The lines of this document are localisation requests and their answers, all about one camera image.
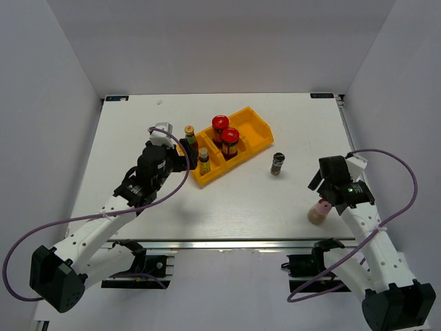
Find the small beige-cap oil bottle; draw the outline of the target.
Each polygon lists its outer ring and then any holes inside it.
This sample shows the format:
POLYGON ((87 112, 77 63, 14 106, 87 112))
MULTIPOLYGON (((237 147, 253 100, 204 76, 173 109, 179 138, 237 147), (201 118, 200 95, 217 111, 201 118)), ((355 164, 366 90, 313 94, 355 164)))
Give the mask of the small beige-cap oil bottle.
POLYGON ((201 176, 206 175, 211 170, 207 148, 201 148, 199 151, 199 172, 201 176))

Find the pink-lid spice jar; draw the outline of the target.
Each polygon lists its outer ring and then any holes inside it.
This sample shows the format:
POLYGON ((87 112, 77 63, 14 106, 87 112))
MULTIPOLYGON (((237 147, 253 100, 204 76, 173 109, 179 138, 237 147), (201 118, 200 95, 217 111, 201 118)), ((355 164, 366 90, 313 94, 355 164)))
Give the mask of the pink-lid spice jar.
POLYGON ((315 205, 313 205, 308 213, 307 219, 314 225, 321 225, 325 222, 327 215, 330 213, 332 205, 325 199, 320 199, 315 205))

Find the silver-top pepper shaker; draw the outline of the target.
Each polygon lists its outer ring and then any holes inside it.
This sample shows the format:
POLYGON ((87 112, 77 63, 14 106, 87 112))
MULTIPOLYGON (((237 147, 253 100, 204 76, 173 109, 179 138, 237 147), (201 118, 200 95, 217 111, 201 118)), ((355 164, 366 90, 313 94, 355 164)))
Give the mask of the silver-top pepper shaker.
POLYGON ((275 153, 273 155, 270 173, 274 176, 278 176, 280 174, 284 161, 285 161, 285 155, 283 153, 281 152, 275 153))

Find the red-lid chili sauce jar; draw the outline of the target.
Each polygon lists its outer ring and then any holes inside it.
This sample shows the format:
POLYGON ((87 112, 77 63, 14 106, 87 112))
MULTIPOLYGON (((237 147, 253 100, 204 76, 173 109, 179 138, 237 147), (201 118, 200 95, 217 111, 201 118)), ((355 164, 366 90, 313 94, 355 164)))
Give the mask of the red-lid chili sauce jar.
POLYGON ((235 128, 227 128, 222 134, 222 153, 225 159, 231 159, 238 154, 238 142, 240 133, 235 128))

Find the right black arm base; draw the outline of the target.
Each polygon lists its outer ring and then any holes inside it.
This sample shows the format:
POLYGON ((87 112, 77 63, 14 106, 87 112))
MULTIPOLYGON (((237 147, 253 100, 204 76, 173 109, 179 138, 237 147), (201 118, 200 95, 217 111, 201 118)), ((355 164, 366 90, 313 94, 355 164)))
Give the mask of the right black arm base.
MULTIPOLYGON (((326 269, 324 265, 324 253, 336 248, 345 248, 345 245, 334 238, 318 241, 313 245, 309 254, 291 254, 287 255, 288 262, 281 264, 281 269, 289 273, 291 278, 290 290, 294 290, 295 285, 302 285, 305 281, 300 278, 311 279, 326 269)), ((302 290, 303 293, 315 293, 330 290, 337 287, 336 292, 350 292, 350 289, 341 281, 336 279, 336 275, 331 273, 327 275, 329 279, 315 281, 312 285, 302 290)))

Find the red-lid dark sauce jar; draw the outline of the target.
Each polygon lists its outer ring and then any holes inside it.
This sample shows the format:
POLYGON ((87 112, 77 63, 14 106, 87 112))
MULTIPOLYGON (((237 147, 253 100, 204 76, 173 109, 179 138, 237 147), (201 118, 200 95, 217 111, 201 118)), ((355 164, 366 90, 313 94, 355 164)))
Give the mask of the red-lid dark sauce jar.
POLYGON ((216 115, 212 119, 213 138, 212 141, 216 146, 222 146, 222 132, 229 127, 229 119, 225 115, 216 115))

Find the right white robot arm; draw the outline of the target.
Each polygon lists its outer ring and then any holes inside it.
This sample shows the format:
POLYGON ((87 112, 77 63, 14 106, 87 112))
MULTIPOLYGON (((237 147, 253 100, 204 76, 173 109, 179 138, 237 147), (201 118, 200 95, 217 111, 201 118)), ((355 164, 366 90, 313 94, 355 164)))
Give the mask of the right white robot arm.
POLYGON ((366 166, 357 156, 323 157, 308 187, 336 209, 367 265, 362 267, 343 245, 327 242, 312 256, 311 266, 321 275, 333 270, 360 300, 372 330, 418 328, 433 307, 435 290, 416 279, 381 224, 375 199, 361 179, 366 166))

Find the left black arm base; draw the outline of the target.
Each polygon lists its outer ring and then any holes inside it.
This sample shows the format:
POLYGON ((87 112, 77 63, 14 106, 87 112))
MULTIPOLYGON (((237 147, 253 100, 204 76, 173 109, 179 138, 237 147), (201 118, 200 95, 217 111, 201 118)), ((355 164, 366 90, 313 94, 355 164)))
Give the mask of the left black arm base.
POLYGON ((166 290, 174 273, 174 255, 147 250, 135 241, 117 241, 112 248, 130 248, 134 261, 124 270, 101 282, 105 289, 166 290))

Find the yellow-cap green-label sauce bottle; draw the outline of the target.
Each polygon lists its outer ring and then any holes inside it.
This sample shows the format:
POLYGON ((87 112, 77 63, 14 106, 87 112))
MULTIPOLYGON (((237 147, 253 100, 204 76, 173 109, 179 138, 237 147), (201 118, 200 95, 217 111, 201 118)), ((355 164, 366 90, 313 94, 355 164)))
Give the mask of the yellow-cap green-label sauce bottle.
POLYGON ((189 143, 190 147, 193 150, 198 151, 199 150, 199 146, 198 146, 198 141, 196 139, 196 135, 194 133, 194 127, 193 126, 185 126, 185 138, 187 140, 187 142, 189 143))

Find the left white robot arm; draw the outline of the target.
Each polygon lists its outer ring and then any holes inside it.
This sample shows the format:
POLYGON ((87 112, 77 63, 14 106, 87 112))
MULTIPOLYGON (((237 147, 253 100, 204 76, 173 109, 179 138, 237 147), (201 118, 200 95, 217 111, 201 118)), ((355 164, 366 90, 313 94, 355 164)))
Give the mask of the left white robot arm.
POLYGON ((90 286, 120 272, 138 275, 145 269, 145 249, 137 242, 119 241, 106 253, 99 248, 116 232, 156 203, 157 193, 173 172, 197 166, 198 150, 187 139, 150 139, 121 184, 77 231, 51 248, 32 254, 30 287, 56 311, 72 309, 90 286))

